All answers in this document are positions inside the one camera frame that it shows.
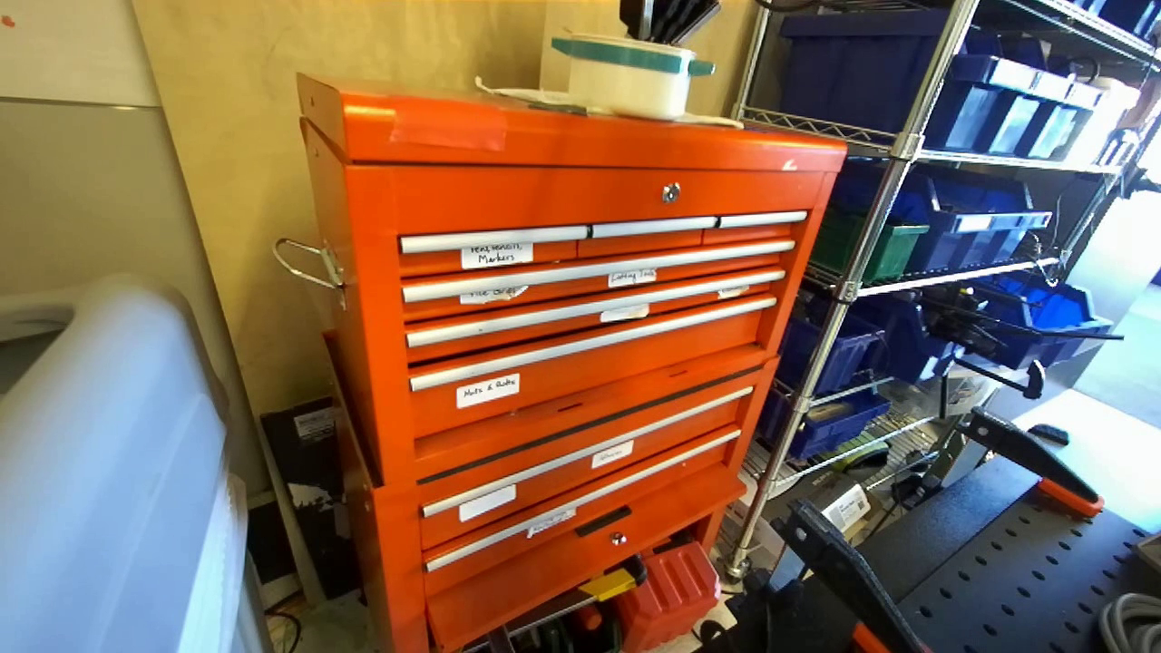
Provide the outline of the black box on floor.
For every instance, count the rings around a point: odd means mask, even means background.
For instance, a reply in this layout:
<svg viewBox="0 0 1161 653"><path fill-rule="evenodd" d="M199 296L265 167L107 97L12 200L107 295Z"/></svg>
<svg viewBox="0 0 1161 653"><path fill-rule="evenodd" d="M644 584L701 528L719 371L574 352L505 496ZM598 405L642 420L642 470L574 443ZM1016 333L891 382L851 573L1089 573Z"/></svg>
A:
<svg viewBox="0 0 1161 653"><path fill-rule="evenodd" d="M346 513L336 460L336 404L310 398L260 417L274 509L284 513L290 564L310 603L360 587L360 564Z"/></svg>

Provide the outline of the green storage bin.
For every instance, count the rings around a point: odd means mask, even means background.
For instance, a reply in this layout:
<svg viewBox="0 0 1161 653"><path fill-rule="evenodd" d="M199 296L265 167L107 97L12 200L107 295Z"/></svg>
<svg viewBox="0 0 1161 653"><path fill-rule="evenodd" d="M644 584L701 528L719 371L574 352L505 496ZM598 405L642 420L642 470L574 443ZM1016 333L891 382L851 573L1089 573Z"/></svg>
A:
<svg viewBox="0 0 1161 653"><path fill-rule="evenodd" d="M862 237L860 214L826 214L820 238L817 238L817 249L811 249L811 261L822 271L844 271L851 264L860 237ZM924 237L924 224L916 224L916 220L889 220L872 249L862 281L866 284L901 281L908 271L908 261L912 261L921 237Z"/></svg>

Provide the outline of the dark blue storage tote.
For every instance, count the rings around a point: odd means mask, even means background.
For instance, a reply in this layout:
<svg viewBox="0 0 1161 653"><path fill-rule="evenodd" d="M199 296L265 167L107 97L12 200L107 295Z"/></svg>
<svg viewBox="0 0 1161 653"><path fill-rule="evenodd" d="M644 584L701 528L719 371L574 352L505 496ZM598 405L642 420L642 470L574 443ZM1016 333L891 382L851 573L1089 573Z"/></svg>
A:
<svg viewBox="0 0 1161 653"><path fill-rule="evenodd" d="M943 12L791 15L778 109L901 132L943 21Z"/></svg>

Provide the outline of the black perforated workbench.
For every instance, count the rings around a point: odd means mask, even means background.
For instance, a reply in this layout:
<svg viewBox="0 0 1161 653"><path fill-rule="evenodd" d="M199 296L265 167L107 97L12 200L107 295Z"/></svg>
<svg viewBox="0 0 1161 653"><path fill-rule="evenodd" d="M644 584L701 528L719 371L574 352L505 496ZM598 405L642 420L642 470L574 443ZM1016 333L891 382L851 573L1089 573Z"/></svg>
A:
<svg viewBox="0 0 1161 653"><path fill-rule="evenodd" d="M971 470L856 551L809 501L775 524L850 619L851 653L1156 649L1156 532L1118 516L1054 450L971 412L964 438L1031 484L994 493Z"/></svg>

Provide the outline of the orange upper tool chest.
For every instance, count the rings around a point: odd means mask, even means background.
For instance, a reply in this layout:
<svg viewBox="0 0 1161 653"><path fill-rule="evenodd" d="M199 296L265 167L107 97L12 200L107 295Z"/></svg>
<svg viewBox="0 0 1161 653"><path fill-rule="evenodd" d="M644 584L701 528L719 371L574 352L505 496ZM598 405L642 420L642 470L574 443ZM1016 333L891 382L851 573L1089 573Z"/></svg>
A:
<svg viewBox="0 0 1161 653"><path fill-rule="evenodd" d="M319 77L296 100L360 438L411 501L566 427L765 386L844 156Z"/></svg>

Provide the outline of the white plastic container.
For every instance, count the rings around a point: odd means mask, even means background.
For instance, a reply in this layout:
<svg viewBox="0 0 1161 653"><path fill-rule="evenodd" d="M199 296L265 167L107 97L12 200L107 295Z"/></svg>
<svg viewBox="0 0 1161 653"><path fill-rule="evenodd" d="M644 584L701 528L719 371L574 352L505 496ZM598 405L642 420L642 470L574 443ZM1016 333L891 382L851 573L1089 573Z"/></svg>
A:
<svg viewBox="0 0 1161 653"><path fill-rule="evenodd" d="M0 653L265 653L245 487L177 295L0 296Z"/></svg>

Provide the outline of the white pot with green rim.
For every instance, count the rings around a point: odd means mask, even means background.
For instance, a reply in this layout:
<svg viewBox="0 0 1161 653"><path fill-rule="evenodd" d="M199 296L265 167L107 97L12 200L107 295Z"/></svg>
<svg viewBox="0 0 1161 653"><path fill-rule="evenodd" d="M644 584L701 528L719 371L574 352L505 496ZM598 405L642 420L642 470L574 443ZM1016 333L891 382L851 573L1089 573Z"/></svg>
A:
<svg viewBox="0 0 1161 653"><path fill-rule="evenodd" d="M690 85L711 77L714 67L690 47L668 47L630 36L554 36L566 57L566 89L583 109L678 120Z"/></svg>

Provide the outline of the red plastic tool case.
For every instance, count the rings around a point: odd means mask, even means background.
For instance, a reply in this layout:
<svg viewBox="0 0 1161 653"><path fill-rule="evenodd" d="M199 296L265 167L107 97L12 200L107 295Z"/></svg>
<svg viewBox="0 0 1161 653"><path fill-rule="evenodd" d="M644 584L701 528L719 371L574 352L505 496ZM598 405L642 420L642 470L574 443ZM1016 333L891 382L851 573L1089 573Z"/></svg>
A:
<svg viewBox="0 0 1161 653"><path fill-rule="evenodd" d="M615 599L622 625L622 653L652 646L697 629L723 599L719 573L705 545L678 545L644 560L644 582Z"/></svg>

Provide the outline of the orange lower tool cabinet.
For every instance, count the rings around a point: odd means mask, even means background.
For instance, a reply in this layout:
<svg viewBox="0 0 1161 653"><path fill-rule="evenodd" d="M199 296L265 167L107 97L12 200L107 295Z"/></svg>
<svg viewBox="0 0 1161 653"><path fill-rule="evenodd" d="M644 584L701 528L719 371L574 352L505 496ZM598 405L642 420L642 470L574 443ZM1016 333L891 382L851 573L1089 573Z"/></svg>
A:
<svg viewBox="0 0 1161 653"><path fill-rule="evenodd" d="M711 545L774 360L591 352L424 398L360 398L356 371L335 374L377 642L457 653L627 560Z"/></svg>

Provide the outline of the blue bins top shelf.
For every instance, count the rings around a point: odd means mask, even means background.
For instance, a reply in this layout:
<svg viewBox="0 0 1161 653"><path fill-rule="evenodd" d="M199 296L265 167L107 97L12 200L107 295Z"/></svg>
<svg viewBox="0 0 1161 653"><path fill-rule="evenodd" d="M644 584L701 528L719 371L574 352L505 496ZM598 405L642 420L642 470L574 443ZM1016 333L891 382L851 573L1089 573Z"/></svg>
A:
<svg viewBox="0 0 1161 653"><path fill-rule="evenodd" d="M928 150L1061 161L1101 89L997 54L959 54L924 132Z"/></svg>

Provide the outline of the blue bins middle shelf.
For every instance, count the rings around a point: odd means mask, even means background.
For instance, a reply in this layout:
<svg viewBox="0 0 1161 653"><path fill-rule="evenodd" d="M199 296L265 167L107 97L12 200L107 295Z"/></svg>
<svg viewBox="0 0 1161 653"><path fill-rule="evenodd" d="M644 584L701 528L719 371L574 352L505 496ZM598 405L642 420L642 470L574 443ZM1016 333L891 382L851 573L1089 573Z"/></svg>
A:
<svg viewBox="0 0 1161 653"><path fill-rule="evenodd" d="M928 171L902 183L891 216L924 224L908 267L915 276L990 267L1016 256L1020 242L1053 220L1016 179Z"/></svg>

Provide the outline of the blue bins lower shelf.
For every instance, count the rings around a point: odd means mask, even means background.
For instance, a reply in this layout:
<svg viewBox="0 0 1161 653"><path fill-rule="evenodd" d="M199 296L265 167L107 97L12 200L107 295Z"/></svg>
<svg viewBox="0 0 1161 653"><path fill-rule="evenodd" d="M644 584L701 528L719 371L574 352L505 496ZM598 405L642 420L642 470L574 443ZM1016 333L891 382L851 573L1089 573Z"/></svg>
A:
<svg viewBox="0 0 1161 653"><path fill-rule="evenodd" d="M979 327L985 330L979 356L1024 366L1039 360L1053 366L1072 360L1083 340L1118 340L1118 330L1091 311L1081 285L1040 284L1039 276L984 281L974 285Z"/></svg>

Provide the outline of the blue bins shelf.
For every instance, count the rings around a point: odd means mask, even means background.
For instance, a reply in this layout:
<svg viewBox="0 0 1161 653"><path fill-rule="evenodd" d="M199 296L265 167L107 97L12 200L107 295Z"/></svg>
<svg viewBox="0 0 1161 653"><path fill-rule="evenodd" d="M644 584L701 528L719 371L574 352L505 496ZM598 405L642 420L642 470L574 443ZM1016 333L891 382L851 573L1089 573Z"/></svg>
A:
<svg viewBox="0 0 1161 653"><path fill-rule="evenodd" d="M891 216L924 224L908 267L915 276L990 267L1016 256L1020 242L1053 220L1016 179L928 171L902 183Z"/></svg>
<svg viewBox="0 0 1161 653"><path fill-rule="evenodd" d="M997 54L959 54L924 132L928 150L1061 161L1101 89Z"/></svg>
<svg viewBox="0 0 1161 653"><path fill-rule="evenodd" d="M979 356L1024 366L1039 360L1053 366L1072 360L1083 340L1118 340L1118 330L1091 311L1081 285L1040 284L1039 276L984 281L974 285L979 327L985 330Z"/></svg>

